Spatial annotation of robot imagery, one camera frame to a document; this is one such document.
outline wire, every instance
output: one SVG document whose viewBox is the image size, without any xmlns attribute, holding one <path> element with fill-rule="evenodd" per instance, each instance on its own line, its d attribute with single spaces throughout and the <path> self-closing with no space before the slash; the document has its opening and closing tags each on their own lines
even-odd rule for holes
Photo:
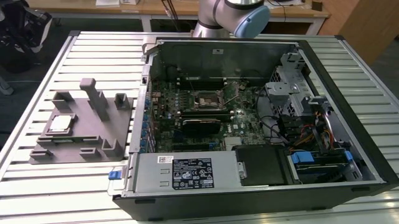
<svg viewBox="0 0 399 224">
<path fill-rule="evenodd" d="M 261 91 L 265 91 L 264 87 L 261 87 L 258 93 L 257 93 L 257 98 L 256 98 L 256 102 L 254 102 L 254 111 L 256 111 L 256 117 L 260 121 L 260 123 L 262 124 L 264 127 L 266 127 L 273 133 L 276 133 L 276 135 L 278 136 L 278 139 L 281 139 L 281 142 L 286 145 L 289 145 L 288 140 L 282 137 L 282 135 L 274 130 L 272 129 L 272 127 L 269 125 L 266 125 L 266 123 L 261 120 L 260 116 L 258 116 L 258 112 L 257 112 L 257 103 L 258 103 L 258 98 L 260 98 L 260 93 Z"/>
<path fill-rule="evenodd" d="M 162 4 L 162 7 L 164 7 L 164 11 L 166 13 L 166 16 L 172 20 L 172 23 L 173 23 L 173 26 L 176 28 L 176 31 L 180 32 L 178 24 L 177 24 L 177 15 L 176 15 L 173 3 L 169 0 L 161 0 L 161 4 Z"/>
<path fill-rule="evenodd" d="M 236 95 L 233 98 L 230 98 L 222 105 L 225 105 L 230 100 L 233 100 L 237 97 L 238 97 L 238 95 Z"/>
<path fill-rule="evenodd" d="M 304 135 L 304 128 L 305 128 L 305 127 L 310 127 L 310 126 L 313 126 L 313 125 L 304 125 L 304 126 L 302 126 L 302 128 L 300 129 L 300 137 L 298 137 L 298 138 L 301 138 L 302 135 Z"/>
<path fill-rule="evenodd" d="M 294 147 L 294 146 L 298 146 L 300 144 L 302 144 L 302 143 L 305 143 L 305 142 L 308 142 L 308 141 L 310 141 L 310 140 L 313 140 L 313 134 L 309 134 L 304 139 L 298 139 L 298 140 L 296 141 L 296 143 L 293 144 L 293 147 Z"/>
<path fill-rule="evenodd" d="M 228 87 L 233 83 L 236 83 L 236 81 L 232 81 L 230 83 L 226 83 L 226 85 L 220 89 L 220 91 L 224 90 L 224 88 Z"/>
<path fill-rule="evenodd" d="M 277 5 L 274 5 L 273 3 L 270 3 L 269 0 L 266 0 L 268 3 L 272 5 L 272 6 L 281 6 L 282 7 L 282 12 L 284 12 L 284 22 L 286 21 L 286 13 L 285 13 L 285 6 L 280 4 L 280 2 L 276 1 Z"/>
</svg>

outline warning label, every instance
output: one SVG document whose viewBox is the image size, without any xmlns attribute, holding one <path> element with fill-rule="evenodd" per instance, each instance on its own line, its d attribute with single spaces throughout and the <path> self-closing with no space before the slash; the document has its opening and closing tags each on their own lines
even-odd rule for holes
<svg viewBox="0 0 399 224">
<path fill-rule="evenodd" d="M 173 160 L 172 173 L 174 190 L 214 187 L 210 158 Z"/>
</svg>

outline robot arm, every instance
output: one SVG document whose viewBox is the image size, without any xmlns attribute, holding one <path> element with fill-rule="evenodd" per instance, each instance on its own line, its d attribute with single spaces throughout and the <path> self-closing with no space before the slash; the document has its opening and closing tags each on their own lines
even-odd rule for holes
<svg viewBox="0 0 399 224">
<path fill-rule="evenodd" d="M 193 37 L 253 38 L 269 20 L 262 0 L 201 0 Z"/>
</svg>

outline metal frame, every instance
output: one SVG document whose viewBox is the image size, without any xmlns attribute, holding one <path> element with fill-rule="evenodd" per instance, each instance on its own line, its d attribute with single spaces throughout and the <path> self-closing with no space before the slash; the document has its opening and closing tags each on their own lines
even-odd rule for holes
<svg viewBox="0 0 399 224">
<path fill-rule="evenodd" d="M 53 18 L 81 18 L 81 19 L 140 19 L 144 32 L 152 32 L 150 20 L 169 20 L 166 15 L 158 14 L 133 14 L 138 11 L 129 11 L 125 14 L 94 14 L 94 13 L 50 13 Z M 180 20 L 197 20 L 197 15 L 178 15 Z M 300 18 L 300 17 L 270 17 L 269 22 L 304 22 L 310 23 L 305 35 L 317 35 L 325 17 Z"/>
<path fill-rule="evenodd" d="M 45 99 L 50 99 L 49 90 L 74 90 L 78 87 L 77 80 L 82 77 L 94 77 L 112 93 L 112 89 L 122 90 L 132 97 L 137 97 L 133 81 L 140 80 L 141 65 L 120 65 L 124 61 L 112 58 L 140 60 L 142 43 L 156 36 L 189 37 L 189 33 L 140 33 L 140 32 L 80 32 L 76 37 L 68 37 L 62 49 L 50 66 L 44 82 L 38 87 L 33 99 L 26 107 L 17 123 L 9 141 L 0 153 L 0 218 L 1 223 L 98 223 L 124 224 L 136 223 L 129 215 L 122 212 L 110 201 L 106 193 L 109 181 L 108 172 L 128 164 L 128 161 L 90 164 L 58 164 L 32 166 L 26 164 L 30 145 L 34 142 L 34 134 L 42 131 L 42 123 L 49 118 L 46 110 L 52 109 Z M 333 36 L 298 36 L 298 35 L 260 35 L 266 39 L 304 39 L 309 45 L 332 77 L 342 96 L 345 97 L 364 127 L 393 171 L 399 174 L 399 106 L 389 90 L 376 78 L 368 66 L 344 41 Z M 120 51 L 120 47 L 112 45 L 118 40 L 128 40 L 128 50 Z M 93 47 L 82 44 L 101 44 Z M 64 72 L 62 58 L 78 59 L 81 55 L 106 60 L 109 66 L 98 66 L 82 63 L 85 72 L 58 74 Z M 86 73 L 89 66 L 96 73 Z M 322 90 L 314 76 L 309 78 L 320 94 Z M 213 217 L 200 220 L 173 220 L 176 224 L 201 223 L 396 223 L 399 218 L 399 194 L 396 190 L 369 197 L 356 198 L 330 210 L 278 212 L 272 214 L 242 215 L 229 217 Z"/>
</svg>

